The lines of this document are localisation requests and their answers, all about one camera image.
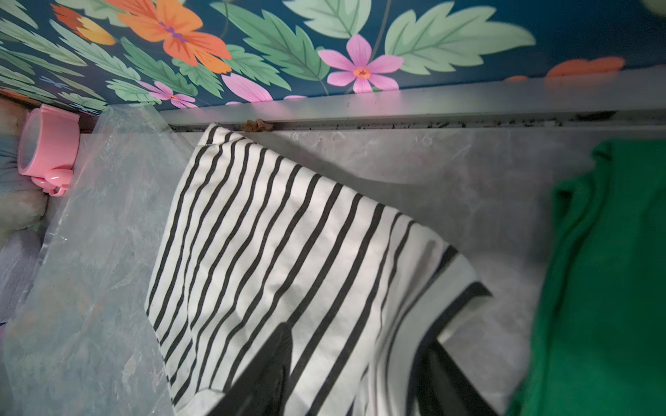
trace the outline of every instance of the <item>pink cup handle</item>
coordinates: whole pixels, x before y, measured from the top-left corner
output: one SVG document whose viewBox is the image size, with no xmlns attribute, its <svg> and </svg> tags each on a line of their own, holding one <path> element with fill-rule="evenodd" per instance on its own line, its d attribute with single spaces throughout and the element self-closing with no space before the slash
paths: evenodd
<svg viewBox="0 0 666 416">
<path fill-rule="evenodd" d="M 53 189 L 53 190 L 49 191 L 49 195 L 51 195 L 51 196 L 62 196 L 62 195 L 65 195 L 66 191 L 67 191 L 67 188 L 62 186 L 60 188 L 56 188 L 56 189 Z"/>
<path fill-rule="evenodd" d="M 44 179 L 50 184 L 66 188 L 72 182 L 73 173 L 70 169 L 52 169 L 44 174 Z"/>
<path fill-rule="evenodd" d="M 42 188 L 47 194 L 50 194 L 51 191 L 56 189 L 55 185 L 49 184 L 44 178 L 36 178 L 33 176 L 32 180 L 35 185 Z"/>
</svg>

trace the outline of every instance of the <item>pink plastic cup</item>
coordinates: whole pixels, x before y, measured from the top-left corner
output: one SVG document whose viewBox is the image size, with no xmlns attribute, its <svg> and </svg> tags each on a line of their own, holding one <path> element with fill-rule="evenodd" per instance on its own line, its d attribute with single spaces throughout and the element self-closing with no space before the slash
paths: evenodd
<svg viewBox="0 0 666 416">
<path fill-rule="evenodd" d="M 72 182 L 79 151 L 79 115 L 42 104 L 28 114 L 19 142 L 19 173 L 51 196 Z"/>
</svg>

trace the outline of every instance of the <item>clothing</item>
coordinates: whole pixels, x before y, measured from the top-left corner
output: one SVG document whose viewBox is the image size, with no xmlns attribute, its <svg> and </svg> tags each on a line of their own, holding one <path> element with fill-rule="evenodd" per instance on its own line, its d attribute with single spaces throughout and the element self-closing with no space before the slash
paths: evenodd
<svg viewBox="0 0 666 416">
<path fill-rule="evenodd" d="M 0 323 L 9 321 L 30 290 L 40 249 L 36 232 L 20 230 L 0 250 Z"/>
<path fill-rule="evenodd" d="M 508 415 L 666 408 L 666 141 L 612 140 L 554 193 L 529 375 Z"/>
<path fill-rule="evenodd" d="M 286 415 L 409 415 L 428 346 L 489 295 L 430 229 L 211 126 L 174 196 L 146 309 L 178 415 L 211 409 L 282 322 Z"/>
<path fill-rule="evenodd" d="M 17 169 L 19 139 L 0 134 L 0 193 L 17 190 L 39 189 L 29 176 L 23 176 Z"/>
</svg>

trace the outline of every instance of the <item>floral wallpaper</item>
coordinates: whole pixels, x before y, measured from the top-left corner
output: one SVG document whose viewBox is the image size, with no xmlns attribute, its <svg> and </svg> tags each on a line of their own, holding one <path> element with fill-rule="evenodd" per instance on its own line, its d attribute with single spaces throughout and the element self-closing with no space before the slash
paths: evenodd
<svg viewBox="0 0 666 416">
<path fill-rule="evenodd" d="M 92 114 L 663 63 L 666 0 L 0 0 L 0 93 Z"/>
</svg>

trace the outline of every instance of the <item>orange flower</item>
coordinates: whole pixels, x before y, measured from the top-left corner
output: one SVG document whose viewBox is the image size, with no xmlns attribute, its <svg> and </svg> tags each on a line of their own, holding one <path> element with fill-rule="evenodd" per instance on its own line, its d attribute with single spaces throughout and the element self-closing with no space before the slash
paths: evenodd
<svg viewBox="0 0 666 416">
<path fill-rule="evenodd" d="M 227 73 L 231 67 L 220 58 L 231 59 L 222 39 L 208 33 L 196 32 L 203 22 L 178 0 L 107 0 L 107 3 L 130 14 L 119 14 L 118 18 L 137 35 L 149 42 L 164 41 L 165 52 L 192 65 L 197 59 L 216 74 Z"/>
<path fill-rule="evenodd" d="M 556 65 L 546 74 L 549 87 L 593 86 L 612 81 L 624 67 L 625 60 L 618 57 L 599 58 L 593 61 L 572 59 Z M 570 78 L 570 75 L 588 75 Z"/>
<path fill-rule="evenodd" d="M 52 4 L 55 16 L 76 34 L 101 45 L 113 45 L 116 40 L 100 25 L 63 6 Z"/>
<path fill-rule="evenodd" d="M 521 83 L 523 81 L 527 81 L 529 78 L 527 78 L 525 75 L 514 75 L 512 77 L 509 77 L 504 80 L 505 83 Z"/>
</svg>

